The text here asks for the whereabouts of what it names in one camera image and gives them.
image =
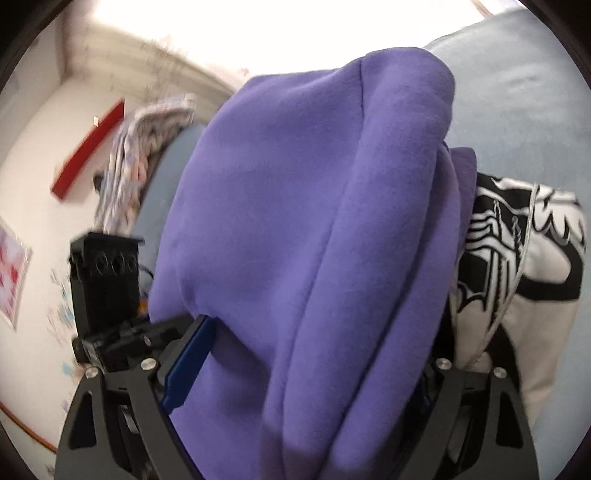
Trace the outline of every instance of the red trim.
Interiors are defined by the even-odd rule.
[[[85,140],[80,144],[76,152],[68,159],[58,178],[54,181],[51,192],[60,200],[66,194],[77,175],[80,173],[89,157],[93,154],[100,143],[105,139],[125,115],[125,101],[120,100],[109,113],[99,121],[99,126],[94,127]]]

